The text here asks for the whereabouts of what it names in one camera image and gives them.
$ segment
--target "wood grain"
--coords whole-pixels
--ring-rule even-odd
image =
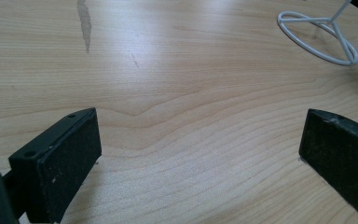
[[[298,159],[309,108],[358,121],[358,64],[307,53],[276,22],[341,4],[88,0],[87,53],[76,0],[0,1],[0,172],[58,119],[95,106],[103,155],[62,223],[358,223]],[[338,24],[358,49],[358,8]],[[331,35],[293,29],[344,57]]]

